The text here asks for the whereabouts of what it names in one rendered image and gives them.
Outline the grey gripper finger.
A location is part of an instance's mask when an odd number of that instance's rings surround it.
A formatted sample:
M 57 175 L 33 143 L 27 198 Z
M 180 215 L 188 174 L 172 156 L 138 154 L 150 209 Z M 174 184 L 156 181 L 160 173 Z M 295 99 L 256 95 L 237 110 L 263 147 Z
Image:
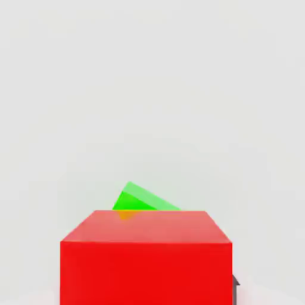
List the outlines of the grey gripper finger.
M 240 281 L 232 275 L 232 305 L 259 305 L 257 285 L 250 279 Z

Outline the small red cube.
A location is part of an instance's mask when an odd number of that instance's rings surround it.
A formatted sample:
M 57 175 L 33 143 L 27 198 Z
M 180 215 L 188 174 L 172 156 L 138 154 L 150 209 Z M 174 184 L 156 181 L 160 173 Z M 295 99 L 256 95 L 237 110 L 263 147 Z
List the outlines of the small red cube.
M 60 243 L 60 305 L 233 305 L 232 283 L 204 211 L 95 211 Z

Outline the small green cube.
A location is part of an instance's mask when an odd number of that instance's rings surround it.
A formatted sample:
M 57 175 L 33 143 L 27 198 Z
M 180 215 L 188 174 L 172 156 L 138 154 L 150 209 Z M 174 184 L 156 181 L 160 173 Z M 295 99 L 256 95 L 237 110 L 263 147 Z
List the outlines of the small green cube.
M 152 192 L 128 182 L 120 193 L 113 210 L 180 210 Z

